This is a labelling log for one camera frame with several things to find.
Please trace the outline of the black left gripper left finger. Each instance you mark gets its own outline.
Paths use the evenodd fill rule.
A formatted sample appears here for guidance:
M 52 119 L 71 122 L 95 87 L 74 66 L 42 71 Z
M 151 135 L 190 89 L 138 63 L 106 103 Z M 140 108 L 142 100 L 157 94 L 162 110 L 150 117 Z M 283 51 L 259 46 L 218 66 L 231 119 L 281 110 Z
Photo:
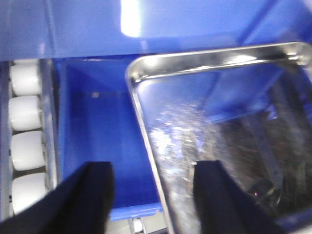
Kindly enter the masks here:
M 86 162 L 43 199 L 0 224 L 2 234 L 103 234 L 113 207 L 110 162 Z

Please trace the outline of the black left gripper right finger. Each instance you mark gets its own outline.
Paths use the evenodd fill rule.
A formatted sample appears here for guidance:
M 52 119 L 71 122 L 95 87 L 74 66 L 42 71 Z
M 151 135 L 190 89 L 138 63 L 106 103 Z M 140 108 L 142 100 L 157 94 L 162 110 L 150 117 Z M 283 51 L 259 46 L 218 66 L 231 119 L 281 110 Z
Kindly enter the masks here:
M 203 234 L 283 234 L 240 189 L 219 160 L 195 165 L 193 196 Z

